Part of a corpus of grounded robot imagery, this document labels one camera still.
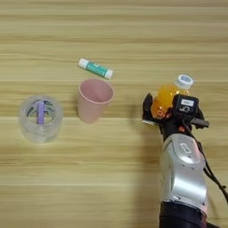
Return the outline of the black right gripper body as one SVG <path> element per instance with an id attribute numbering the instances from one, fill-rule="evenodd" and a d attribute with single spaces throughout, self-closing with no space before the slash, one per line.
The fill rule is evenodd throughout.
<path id="1" fill-rule="evenodd" d="M 195 125 L 197 129 L 209 127 L 209 122 L 204 119 L 174 113 L 170 114 L 168 118 L 156 119 L 149 112 L 146 112 L 142 114 L 142 121 L 157 125 L 163 140 L 166 140 L 172 134 L 184 134 L 193 137 L 192 125 Z"/>

